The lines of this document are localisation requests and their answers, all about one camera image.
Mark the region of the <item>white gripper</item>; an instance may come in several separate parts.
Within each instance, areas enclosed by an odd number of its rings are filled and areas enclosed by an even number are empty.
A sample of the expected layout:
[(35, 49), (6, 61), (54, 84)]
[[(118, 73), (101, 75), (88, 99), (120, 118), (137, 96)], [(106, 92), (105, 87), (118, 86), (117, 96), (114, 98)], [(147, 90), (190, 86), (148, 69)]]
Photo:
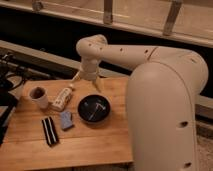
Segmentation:
[(100, 79), (96, 79), (98, 76), (99, 61), (98, 60), (87, 60), (83, 59), (81, 61), (80, 70), (72, 78), (71, 82), (77, 82), (79, 80), (85, 79), (88, 81), (93, 81), (92, 84), (98, 92), (101, 91)]

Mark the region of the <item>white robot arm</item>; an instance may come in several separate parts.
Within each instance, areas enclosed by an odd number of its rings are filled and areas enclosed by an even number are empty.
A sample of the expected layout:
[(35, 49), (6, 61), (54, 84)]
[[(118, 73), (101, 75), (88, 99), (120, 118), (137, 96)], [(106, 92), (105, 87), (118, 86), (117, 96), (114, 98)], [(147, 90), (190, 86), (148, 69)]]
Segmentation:
[(95, 81), (105, 61), (132, 71), (126, 113), (135, 171), (199, 171), (196, 97), (208, 80), (205, 60), (181, 48), (110, 45), (102, 35), (76, 44), (76, 79)]

